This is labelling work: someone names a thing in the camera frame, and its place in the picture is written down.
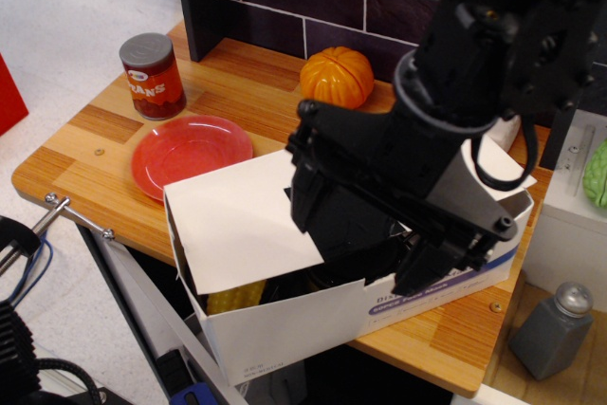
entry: white box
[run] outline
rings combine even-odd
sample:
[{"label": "white box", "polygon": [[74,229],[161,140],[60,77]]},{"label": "white box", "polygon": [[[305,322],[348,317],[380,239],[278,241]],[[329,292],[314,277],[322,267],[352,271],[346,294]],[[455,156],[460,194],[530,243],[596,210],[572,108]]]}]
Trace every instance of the white box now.
[{"label": "white box", "polygon": [[[290,154],[281,151],[165,188],[177,269],[230,385],[507,279],[533,206],[524,189],[495,193],[515,217],[519,230],[514,239],[496,246],[491,261],[480,272],[455,271],[410,298],[391,293],[393,274],[368,286],[361,280],[272,304],[205,315],[195,294],[230,289],[322,262],[310,237],[301,234],[290,218],[284,192],[295,170],[290,159]],[[484,141],[481,162],[500,178],[513,178],[521,172],[490,140]]]},{"label": "white box", "polygon": [[607,311],[607,209],[585,195],[586,163],[607,139],[607,118],[578,110],[550,180],[523,263],[527,281],[555,293],[563,282],[586,285],[594,309]]}]

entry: wooden countertop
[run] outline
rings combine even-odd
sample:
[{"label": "wooden countertop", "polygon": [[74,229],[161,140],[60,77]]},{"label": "wooden countertop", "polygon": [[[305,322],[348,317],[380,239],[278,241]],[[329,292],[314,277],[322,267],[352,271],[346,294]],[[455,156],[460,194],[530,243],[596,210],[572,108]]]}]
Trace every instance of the wooden countertop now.
[{"label": "wooden countertop", "polygon": [[[170,36],[188,98],[179,116],[210,114],[235,121],[250,135],[256,156],[284,147],[298,125],[303,60],[226,39],[196,63],[190,61],[183,24]],[[393,102],[391,85],[377,82],[363,109],[387,111]],[[130,172],[137,144],[158,125],[135,111],[126,77],[120,76],[17,168],[13,185],[43,206],[49,192],[68,195],[72,209],[113,229],[119,242],[173,264],[164,207],[135,185]],[[547,131],[539,134],[545,142]],[[525,161],[520,138],[510,154]],[[551,172],[537,169],[534,176],[538,184],[530,192],[536,207],[509,280],[361,337],[352,346],[473,396],[490,362]],[[492,303],[503,311],[491,311]]]}]

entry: bottle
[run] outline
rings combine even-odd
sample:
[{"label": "bottle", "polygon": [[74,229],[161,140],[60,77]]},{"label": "bottle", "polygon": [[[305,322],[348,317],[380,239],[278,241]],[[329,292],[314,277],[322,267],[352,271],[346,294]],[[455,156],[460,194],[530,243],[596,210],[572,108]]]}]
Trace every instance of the bottle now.
[{"label": "bottle", "polygon": [[537,380],[569,367],[594,319],[593,297],[584,285],[565,282],[541,301],[509,343]]},{"label": "bottle", "polygon": [[146,119],[165,120],[186,106],[173,42],[160,33],[142,33],[120,48],[120,59],[135,109]]}]

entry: dark brick wall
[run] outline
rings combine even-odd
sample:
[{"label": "dark brick wall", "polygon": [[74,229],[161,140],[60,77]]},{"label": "dark brick wall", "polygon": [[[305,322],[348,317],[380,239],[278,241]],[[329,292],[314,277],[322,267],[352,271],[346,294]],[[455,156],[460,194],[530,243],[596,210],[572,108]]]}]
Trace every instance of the dark brick wall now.
[{"label": "dark brick wall", "polygon": [[[390,82],[396,63],[419,44],[438,0],[221,0],[235,27],[231,38],[307,59],[329,46],[365,54],[376,78]],[[607,115],[607,12],[593,75],[579,107]],[[549,124],[550,117],[543,120]]]}]

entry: metal rod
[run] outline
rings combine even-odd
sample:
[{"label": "metal rod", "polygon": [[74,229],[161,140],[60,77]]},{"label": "metal rod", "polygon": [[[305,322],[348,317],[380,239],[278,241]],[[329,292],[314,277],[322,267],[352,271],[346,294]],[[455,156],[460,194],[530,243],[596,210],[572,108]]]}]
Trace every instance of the metal rod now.
[{"label": "metal rod", "polygon": [[[48,204],[53,204],[53,205],[57,205],[56,207],[59,208],[59,206],[66,200],[69,198],[66,197],[64,198],[61,202],[59,201],[59,198],[57,197],[57,195],[55,193],[49,193],[46,195],[45,197],[45,201]],[[74,211],[72,208],[68,207],[68,206],[64,206],[64,210],[69,213],[70,215],[72,215],[73,217],[77,218],[78,220],[80,220],[83,224],[85,224],[88,228],[90,228],[93,231],[98,232],[103,239],[111,241],[114,239],[114,231],[110,230],[110,229],[106,229],[103,228],[101,226],[99,226],[98,224],[96,224],[95,222],[93,222],[92,220],[90,220],[89,218],[86,218],[84,215],[82,215],[79,212]]]},{"label": "metal rod", "polygon": [[[45,231],[48,230],[48,227],[50,226],[50,224],[53,223],[57,219],[57,217],[61,214],[61,212],[64,211],[64,209],[67,208],[68,205],[69,205],[68,197],[65,197],[61,201],[58,201],[58,204],[53,209],[48,211],[45,214],[45,216],[43,216],[40,219],[40,221],[36,225],[34,225],[34,228],[31,229],[34,232],[34,234],[36,234],[38,237],[42,236],[45,233]],[[17,261],[20,254],[21,254],[21,249],[19,249],[18,247],[14,247],[2,259],[2,262],[0,262],[0,277],[2,277],[4,275],[4,273],[7,270],[9,270],[9,268],[15,263],[15,261]]]}]

